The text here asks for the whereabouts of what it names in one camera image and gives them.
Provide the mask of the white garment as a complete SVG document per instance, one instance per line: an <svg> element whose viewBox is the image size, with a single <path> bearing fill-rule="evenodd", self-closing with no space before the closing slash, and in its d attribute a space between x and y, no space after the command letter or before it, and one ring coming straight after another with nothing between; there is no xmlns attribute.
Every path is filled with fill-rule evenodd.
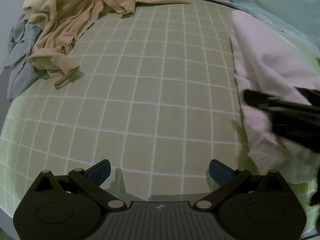
<svg viewBox="0 0 320 240"><path fill-rule="evenodd" d="M319 89L319 76L304 55L278 31L243 11L233 11L231 43L236 84L244 115L249 153L260 174L278 170L288 183L316 177L319 154L278 138L266 113L247 105L246 89L288 102L311 105L299 88Z"/></svg>

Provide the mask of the green grid cutting mat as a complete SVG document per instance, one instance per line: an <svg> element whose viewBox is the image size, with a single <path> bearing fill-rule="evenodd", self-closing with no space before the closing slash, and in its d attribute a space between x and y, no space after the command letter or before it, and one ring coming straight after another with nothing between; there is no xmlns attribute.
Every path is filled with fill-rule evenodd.
<svg viewBox="0 0 320 240"><path fill-rule="evenodd" d="M194 201L217 188L208 164L256 171L235 83L231 8L191 4L107 14L69 57L78 77L44 77L11 104L1 131L1 210L12 216L42 170L108 159L103 188L126 202Z"/></svg>

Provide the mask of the grey-blue crumpled garment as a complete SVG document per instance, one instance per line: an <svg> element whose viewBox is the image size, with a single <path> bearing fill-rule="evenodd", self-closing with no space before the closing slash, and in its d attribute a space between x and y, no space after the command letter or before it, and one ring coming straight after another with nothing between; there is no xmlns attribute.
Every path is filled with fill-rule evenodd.
<svg viewBox="0 0 320 240"><path fill-rule="evenodd" d="M34 45L42 34L42 29L28 22L23 14L12 27L9 41L9 55L4 61L4 69L11 69L7 99L13 100L21 95L35 81L46 75L45 70L39 70L27 62L27 58L34 52Z"/></svg>

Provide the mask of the beige garment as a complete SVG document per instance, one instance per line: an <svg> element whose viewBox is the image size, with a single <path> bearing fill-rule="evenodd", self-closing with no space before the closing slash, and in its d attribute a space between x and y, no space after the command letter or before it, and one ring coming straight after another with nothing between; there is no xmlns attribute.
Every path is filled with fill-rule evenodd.
<svg viewBox="0 0 320 240"><path fill-rule="evenodd" d="M25 0L28 22L42 29L27 58L32 66L45 70L56 88L71 82L79 66L68 54L100 15L117 13L121 18L135 14L141 4L188 4L189 0Z"/></svg>

